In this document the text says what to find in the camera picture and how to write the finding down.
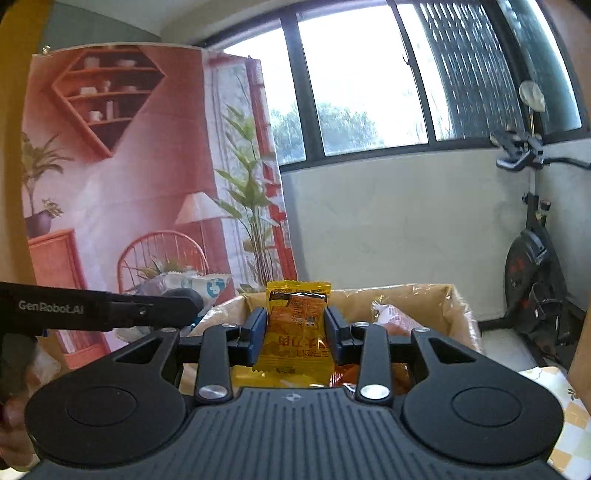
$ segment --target printed backdrop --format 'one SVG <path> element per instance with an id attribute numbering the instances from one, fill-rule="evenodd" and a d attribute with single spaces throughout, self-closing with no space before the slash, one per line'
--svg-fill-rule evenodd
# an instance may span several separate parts
<path id="1" fill-rule="evenodd" d="M 22 144 L 40 285 L 123 293 L 160 271 L 231 274 L 220 302 L 296 278 L 257 60 L 152 44 L 35 56 Z M 121 345 L 60 337 L 71 367 Z"/>

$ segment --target green wall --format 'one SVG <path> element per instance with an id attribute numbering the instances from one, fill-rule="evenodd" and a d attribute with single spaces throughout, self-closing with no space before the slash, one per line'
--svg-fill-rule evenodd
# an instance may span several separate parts
<path id="1" fill-rule="evenodd" d="M 89 43 L 159 42 L 160 37 L 83 8 L 56 2 L 43 32 L 41 47 L 52 50 Z"/>

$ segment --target black gripper base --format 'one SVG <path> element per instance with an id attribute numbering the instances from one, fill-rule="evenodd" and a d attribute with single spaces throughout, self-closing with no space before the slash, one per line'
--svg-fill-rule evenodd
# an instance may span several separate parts
<path id="1" fill-rule="evenodd" d="M 493 468 L 454 463 L 409 437 L 392 410 L 344 389 L 245 388 L 198 407 L 149 458 L 108 469 L 42 461 L 26 480 L 560 480 L 542 459 Z"/>

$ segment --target brown paper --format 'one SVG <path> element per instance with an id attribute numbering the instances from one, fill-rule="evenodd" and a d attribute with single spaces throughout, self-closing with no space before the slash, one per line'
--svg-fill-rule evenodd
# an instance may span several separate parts
<path id="1" fill-rule="evenodd" d="M 587 410 L 591 411 L 591 306 L 587 310 L 568 379 Z"/>

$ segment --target patterned cloth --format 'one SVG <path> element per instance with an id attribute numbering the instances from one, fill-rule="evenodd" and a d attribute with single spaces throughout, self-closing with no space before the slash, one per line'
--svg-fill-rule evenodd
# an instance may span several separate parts
<path id="1" fill-rule="evenodd" d="M 557 367 L 520 372 L 550 390 L 564 410 L 564 428 L 548 463 L 569 480 L 591 476 L 591 417 L 573 387 Z"/>

